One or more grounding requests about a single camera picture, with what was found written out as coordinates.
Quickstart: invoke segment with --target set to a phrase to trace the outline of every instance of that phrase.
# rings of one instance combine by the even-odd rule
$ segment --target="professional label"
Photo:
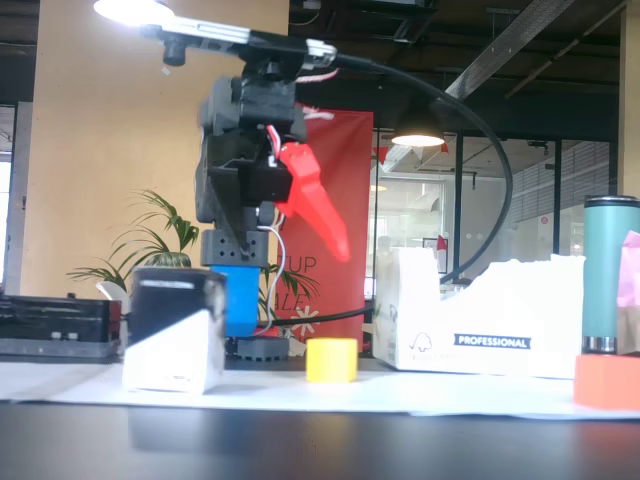
[[[473,335],[455,333],[454,345],[461,347],[489,347],[515,348],[516,350],[531,350],[531,338],[526,337],[495,337],[489,335]]]

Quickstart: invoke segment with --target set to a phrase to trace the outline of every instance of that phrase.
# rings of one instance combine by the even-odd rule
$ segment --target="glass wall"
[[[0,279],[4,279],[14,118],[14,107],[0,106]]]
[[[392,167],[376,168],[375,161],[372,162],[367,250],[369,293],[373,291],[376,248],[378,251],[396,247],[424,248],[435,244],[429,239],[437,240],[441,236],[447,240],[446,271],[454,268],[455,139],[455,135],[446,135],[443,147],[407,151]],[[381,135],[380,146],[381,151],[390,147],[384,135]],[[502,146],[513,172],[511,209],[498,237],[464,273],[463,277],[470,280],[492,262],[548,260],[554,248],[560,255],[582,255],[585,197],[612,192],[608,143],[504,139]],[[558,204],[555,202],[556,146],[562,148]],[[505,195],[502,165],[486,138],[464,137],[462,164],[460,265],[487,239]],[[554,233],[559,237],[558,244],[554,243],[554,240],[557,242]]]
[[[375,254],[393,248],[431,248],[438,238],[450,247],[449,232],[453,223],[453,174],[444,163],[453,161],[442,147],[391,150],[390,134],[374,132],[374,158],[371,167],[369,199],[369,235],[367,245],[367,279],[365,296],[373,294]],[[451,143],[455,137],[449,137]],[[377,144],[385,164],[377,166]],[[391,151],[391,160],[386,162]],[[451,262],[452,250],[447,254]]]
[[[584,253],[584,201],[609,193],[609,144],[562,142],[560,255]]]

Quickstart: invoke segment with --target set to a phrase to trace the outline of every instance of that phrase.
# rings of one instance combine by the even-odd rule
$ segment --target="black cable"
[[[405,73],[401,70],[396,70],[395,68],[388,67],[386,65],[380,65],[375,63],[372,60],[360,57],[354,57],[351,55],[338,54],[336,57],[335,65],[340,68],[355,68],[359,70],[369,70],[369,71],[377,71],[380,73],[384,73],[387,75],[394,76],[398,79],[409,83],[416,88],[422,90],[426,94],[439,98],[444,103],[447,103],[454,109],[456,109],[463,117],[467,120],[471,121],[476,127],[480,129],[480,131],[487,137],[491,143],[493,144],[498,157],[500,158],[500,163],[502,164],[502,169],[504,171],[504,179],[506,182],[506,191],[504,195],[504,203],[502,205],[502,210],[500,211],[500,215],[496,220],[495,225],[491,229],[491,232],[487,236],[485,242],[480,246],[478,251],[464,264],[460,265],[457,269],[454,269],[451,273],[446,274],[440,279],[440,283],[444,284],[451,280],[458,278],[465,270],[467,270],[471,265],[473,265],[484,252],[487,251],[493,240],[498,236],[504,221],[507,219],[507,215],[509,214],[509,208],[511,207],[511,197],[513,196],[513,175],[511,173],[511,166],[509,165],[509,159],[507,158],[507,154],[504,152],[502,148],[502,144],[500,143],[500,139],[493,132],[491,127],[487,125],[487,123],[482,120],[478,115],[473,113],[469,107],[467,107],[464,103],[462,103],[457,98],[452,97],[446,92],[443,92],[437,87],[434,87],[430,83],[425,82],[424,80],[420,80],[417,77],[409,73]]]
[[[349,312],[335,313],[333,315],[324,315],[321,317],[311,317],[311,318],[296,318],[293,320],[274,320],[271,323],[273,327],[289,327],[291,325],[306,325],[308,323],[322,323],[322,322],[335,322],[336,320],[343,320],[345,318],[357,317],[358,315],[363,315],[365,313],[369,313],[373,310],[373,307],[365,307],[360,308],[358,310],[351,310]]]

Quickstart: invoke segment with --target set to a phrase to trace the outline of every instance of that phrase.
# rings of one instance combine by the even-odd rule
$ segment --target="yellow block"
[[[358,377],[358,341],[354,338],[307,340],[307,381],[349,383]]]

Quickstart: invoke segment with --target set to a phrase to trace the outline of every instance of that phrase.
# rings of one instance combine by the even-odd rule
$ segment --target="red banner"
[[[318,295],[309,300],[304,292],[295,296],[280,282],[276,290],[279,318],[313,318],[364,307],[373,114],[332,113],[333,120],[307,121],[307,143],[322,168],[322,185],[347,226],[351,260],[336,260],[301,218],[287,219],[282,229],[287,249],[285,269],[310,277],[319,286]],[[349,337],[362,344],[362,322],[360,316],[312,323],[293,327],[292,334],[301,341],[317,336]]]

